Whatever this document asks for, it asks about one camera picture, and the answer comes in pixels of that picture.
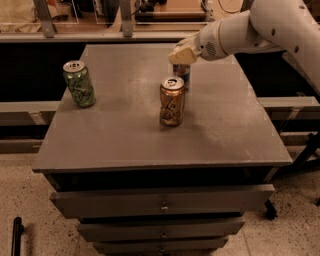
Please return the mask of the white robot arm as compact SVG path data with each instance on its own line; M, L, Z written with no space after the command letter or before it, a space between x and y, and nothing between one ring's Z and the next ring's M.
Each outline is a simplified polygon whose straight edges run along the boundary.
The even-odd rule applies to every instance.
M209 23L178 42L172 64L214 61L237 53L285 50L320 92L320 27L303 0L254 0L239 14Z

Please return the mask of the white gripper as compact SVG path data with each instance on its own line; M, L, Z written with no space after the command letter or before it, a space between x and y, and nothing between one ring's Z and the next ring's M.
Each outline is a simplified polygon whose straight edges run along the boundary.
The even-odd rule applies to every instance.
M168 55L172 64L190 65L197 61L197 55L204 60L223 58L219 36L220 22L212 22L195 33L180 40Z

